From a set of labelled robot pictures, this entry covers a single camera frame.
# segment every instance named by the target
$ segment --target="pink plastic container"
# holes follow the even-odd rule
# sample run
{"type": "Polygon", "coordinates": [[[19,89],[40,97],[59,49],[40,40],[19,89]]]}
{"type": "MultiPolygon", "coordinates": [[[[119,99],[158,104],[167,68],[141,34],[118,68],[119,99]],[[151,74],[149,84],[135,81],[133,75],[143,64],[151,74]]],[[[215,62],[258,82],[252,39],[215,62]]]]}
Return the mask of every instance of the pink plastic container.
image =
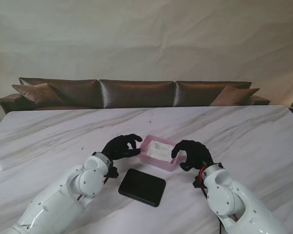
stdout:
{"type": "Polygon", "coordinates": [[[173,170],[175,170],[177,167],[176,162],[177,162],[179,154],[177,155],[176,158],[174,158],[171,161],[171,163],[166,162],[166,161],[162,161],[162,160],[158,160],[156,158],[152,158],[147,155],[147,149],[148,149],[148,146],[152,140],[155,140],[155,141],[158,141],[158,142],[161,142],[164,144],[168,144],[168,145],[173,145],[173,146],[176,145],[174,142],[171,142],[171,141],[168,141],[165,139],[161,139],[156,136],[147,135],[145,140],[142,142],[142,144],[140,146],[140,148],[142,149],[141,154],[139,154],[141,161],[145,162],[147,164],[150,164],[152,166],[159,167],[159,168],[166,170],[166,171],[169,171],[169,172],[172,172],[173,170]]]}

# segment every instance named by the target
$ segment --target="white marble surface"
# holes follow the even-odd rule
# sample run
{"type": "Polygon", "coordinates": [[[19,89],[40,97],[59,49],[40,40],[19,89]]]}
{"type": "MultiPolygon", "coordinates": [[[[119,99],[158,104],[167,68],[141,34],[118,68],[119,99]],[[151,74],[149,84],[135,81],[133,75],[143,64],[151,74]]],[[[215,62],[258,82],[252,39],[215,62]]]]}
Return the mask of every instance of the white marble surface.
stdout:
{"type": "MultiPolygon", "coordinates": [[[[293,234],[293,115],[283,106],[189,107],[9,113],[0,124],[0,231],[12,226],[34,196],[113,137],[152,134],[207,145],[214,161],[247,185],[293,234]]],[[[138,158],[117,161],[110,179],[70,234],[216,234],[218,220],[192,182],[138,158]],[[129,168],[167,186],[153,208],[118,194],[129,168]]]]}

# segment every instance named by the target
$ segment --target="black square device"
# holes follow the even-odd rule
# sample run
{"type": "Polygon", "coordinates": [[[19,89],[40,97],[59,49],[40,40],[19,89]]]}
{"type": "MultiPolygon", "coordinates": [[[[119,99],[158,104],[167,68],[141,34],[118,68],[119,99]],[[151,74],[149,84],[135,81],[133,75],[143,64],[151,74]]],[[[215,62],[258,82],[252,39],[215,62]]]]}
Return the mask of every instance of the black square device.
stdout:
{"type": "Polygon", "coordinates": [[[165,180],[129,169],[118,189],[124,196],[158,207],[166,186],[165,180]]]}

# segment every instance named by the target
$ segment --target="white tissue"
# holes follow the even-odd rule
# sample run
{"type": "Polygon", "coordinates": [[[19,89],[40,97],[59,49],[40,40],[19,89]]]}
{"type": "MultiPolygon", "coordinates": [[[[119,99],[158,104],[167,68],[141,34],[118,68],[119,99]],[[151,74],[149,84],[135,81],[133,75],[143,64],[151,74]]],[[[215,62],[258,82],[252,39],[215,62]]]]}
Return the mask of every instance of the white tissue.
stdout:
{"type": "Polygon", "coordinates": [[[153,140],[148,146],[147,155],[158,160],[171,162],[171,151],[173,150],[173,148],[173,145],[168,145],[153,140]]]}

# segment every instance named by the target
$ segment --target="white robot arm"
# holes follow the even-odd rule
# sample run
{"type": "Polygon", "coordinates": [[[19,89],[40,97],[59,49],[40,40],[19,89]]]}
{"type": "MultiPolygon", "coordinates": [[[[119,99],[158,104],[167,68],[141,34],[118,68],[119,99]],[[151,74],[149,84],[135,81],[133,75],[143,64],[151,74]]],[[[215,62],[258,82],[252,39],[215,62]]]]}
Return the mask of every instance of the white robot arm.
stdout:
{"type": "Polygon", "coordinates": [[[202,174],[208,204],[229,234],[287,234],[271,211],[244,185],[231,179],[219,163],[202,174]],[[242,215],[235,221],[230,215],[242,215]]]}
{"type": "Polygon", "coordinates": [[[102,153],[90,156],[37,195],[19,221],[0,234],[62,234],[101,191],[110,165],[102,153]]]}
{"type": "Polygon", "coordinates": [[[287,234],[281,222],[271,211],[244,185],[231,179],[221,163],[214,163],[209,150],[200,142],[183,140],[173,149],[171,156],[180,150],[187,153],[187,159],[180,164],[189,171],[200,170],[193,183],[206,195],[209,207],[217,215],[229,234],[287,234]]]}

